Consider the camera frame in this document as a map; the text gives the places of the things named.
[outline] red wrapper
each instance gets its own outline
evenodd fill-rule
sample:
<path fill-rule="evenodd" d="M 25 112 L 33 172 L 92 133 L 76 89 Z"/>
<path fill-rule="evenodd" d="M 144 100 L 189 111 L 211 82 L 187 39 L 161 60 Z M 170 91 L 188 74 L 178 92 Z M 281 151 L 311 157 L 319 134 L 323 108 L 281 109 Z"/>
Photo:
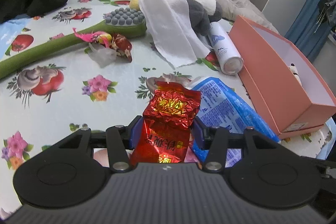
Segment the red wrapper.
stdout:
<path fill-rule="evenodd" d="M 158 90 L 143 112 L 144 123 L 130 162 L 183 162 L 190 125 L 199 111 L 201 93 L 178 83 L 157 82 Z"/>

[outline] pink box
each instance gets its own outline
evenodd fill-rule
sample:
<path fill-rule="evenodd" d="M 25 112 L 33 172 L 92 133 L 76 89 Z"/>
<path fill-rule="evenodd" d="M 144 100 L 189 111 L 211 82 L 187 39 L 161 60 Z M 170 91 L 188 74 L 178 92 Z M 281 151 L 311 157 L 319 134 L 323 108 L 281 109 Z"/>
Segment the pink box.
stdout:
<path fill-rule="evenodd" d="M 314 132 L 336 112 L 335 96 L 292 42 L 241 16 L 229 36 L 244 60 L 239 76 L 255 110 L 279 138 Z"/>

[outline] floral pattern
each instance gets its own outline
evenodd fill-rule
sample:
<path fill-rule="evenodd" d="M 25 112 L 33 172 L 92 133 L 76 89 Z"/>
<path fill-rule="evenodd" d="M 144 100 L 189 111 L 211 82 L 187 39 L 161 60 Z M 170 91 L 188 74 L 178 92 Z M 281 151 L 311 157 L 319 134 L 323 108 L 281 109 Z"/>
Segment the floral pattern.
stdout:
<path fill-rule="evenodd" d="M 241 83 L 241 85 L 242 85 L 242 86 L 244 87 L 244 89 L 245 89 L 246 96 L 251 100 L 251 97 L 250 97 L 249 93 L 247 92 L 245 85 L 244 85 L 243 83 Z"/>
<path fill-rule="evenodd" d="M 11 51 L 13 52 L 21 52 L 24 49 L 28 48 L 34 41 L 34 37 L 29 34 L 19 34 L 12 44 L 8 47 L 5 55 L 10 56 Z"/>
<path fill-rule="evenodd" d="M 49 40 L 55 40 L 55 39 L 61 38 L 61 37 L 64 37 L 64 34 L 62 32 L 53 36 L 53 37 L 49 37 Z"/>
<path fill-rule="evenodd" d="M 144 72 L 149 72 L 151 68 L 142 68 Z"/>
<path fill-rule="evenodd" d="M 309 138 L 311 136 L 311 133 L 307 133 L 307 134 L 302 134 L 301 135 L 301 139 L 302 140 L 307 140 L 308 142 L 310 142 L 311 143 L 311 139 Z"/>
<path fill-rule="evenodd" d="M 192 78 L 191 75 L 183 75 L 179 71 L 174 71 L 173 73 L 170 73 L 168 75 L 163 73 L 162 76 L 160 77 L 147 78 L 141 76 L 139 77 L 141 85 L 138 87 L 139 89 L 135 91 L 135 93 L 137 94 L 136 97 L 138 99 L 146 99 L 146 98 L 152 99 L 154 92 L 157 89 L 156 81 L 176 82 L 186 87 L 191 81 L 191 78 Z"/>
<path fill-rule="evenodd" d="M 33 17 L 34 20 L 39 20 L 40 18 L 44 18 L 44 16 L 35 16 L 35 17 Z"/>
<path fill-rule="evenodd" d="M 54 20 L 58 20 L 60 22 L 69 23 L 73 19 L 78 19 L 84 21 L 85 18 L 88 18 L 91 13 L 91 8 L 80 8 L 80 9 L 72 9 L 66 11 L 60 11 L 57 15 L 53 16 Z"/>
<path fill-rule="evenodd" d="M 41 147 L 41 150 L 44 151 L 44 150 L 47 150 L 51 145 L 43 145 Z"/>
<path fill-rule="evenodd" d="M 87 3 L 89 1 L 92 1 L 92 0 L 78 0 L 78 2 L 80 2 L 80 3 Z"/>
<path fill-rule="evenodd" d="M 4 147 L 1 149 L 1 158 L 7 162 L 9 169 L 16 170 L 24 160 L 29 160 L 30 152 L 34 145 L 28 144 L 17 131 L 13 136 L 3 140 Z"/>
<path fill-rule="evenodd" d="M 63 70 L 65 67 L 57 67 L 55 64 L 24 69 L 12 78 L 7 89 L 12 90 L 10 96 L 15 94 L 16 99 L 22 98 L 22 104 L 25 108 L 26 104 L 30 107 L 32 95 L 44 96 L 49 103 L 52 93 L 60 91 L 60 86 L 64 81 Z"/>
<path fill-rule="evenodd" d="M 217 68 L 215 68 L 220 67 L 215 52 L 209 52 L 209 54 L 205 58 L 197 58 L 196 63 L 197 64 L 204 63 L 208 68 L 214 71 L 219 71 Z"/>
<path fill-rule="evenodd" d="M 104 101 L 106 102 L 109 93 L 116 93 L 114 86 L 118 82 L 107 80 L 102 75 L 83 81 L 82 95 L 88 95 L 92 102 Z"/>
<path fill-rule="evenodd" d="M 119 5 L 129 5 L 129 0 L 99 0 L 100 2 L 103 2 L 103 4 L 111 4 L 113 6 L 119 6 Z"/>
<path fill-rule="evenodd" d="M 88 129 L 88 125 L 86 123 L 82 124 L 81 126 L 79 124 L 70 123 L 69 127 L 70 127 L 71 132 L 75 132 L 79 129 L 83 129 L 83 130 Z M 98 133 L 98 132 L 103 132 L 103 131 L 102 130 L 97 130 L 97 129 L 91 130 L 91 133 Z"/>

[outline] candy wrapper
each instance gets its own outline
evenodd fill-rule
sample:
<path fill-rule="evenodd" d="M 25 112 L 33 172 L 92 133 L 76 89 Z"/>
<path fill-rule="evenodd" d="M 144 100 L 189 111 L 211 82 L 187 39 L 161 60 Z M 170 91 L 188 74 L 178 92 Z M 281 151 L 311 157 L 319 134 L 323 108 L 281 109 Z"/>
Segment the candy wrapper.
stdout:
<path fill-rule="evenodd" d="M 157 82 L 158 89 L 143 112 L 144 122 L 130 162 L 183 162 L 201 93 L 178 83 Z"/>
<path fill-rule="evenodd" d="M 79 37 L 85 42 L 98 43 L 106 48 L 111 48 L 117 52 L 117 56 L 126 57 L 129 62 L 132 62 L 131 49 L 132 44 L 123 35 L 119 33 L 109 33 L 98 31 L 92 33 L 78 33 L 76 28 L 72 28 L 76 37 Z"/>

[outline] white spray can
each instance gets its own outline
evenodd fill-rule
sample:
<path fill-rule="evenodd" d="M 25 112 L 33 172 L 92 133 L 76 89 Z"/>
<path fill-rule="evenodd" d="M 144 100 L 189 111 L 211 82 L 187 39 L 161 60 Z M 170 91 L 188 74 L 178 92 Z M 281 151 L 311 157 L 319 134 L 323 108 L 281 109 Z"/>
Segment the white spray can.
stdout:
<path fill-rule="evenodd" d="M 243 59 L 229 35 L 218 22 L 210 23 L 209 39 L 222 72 L 234 75 L 243 68 Z"/>

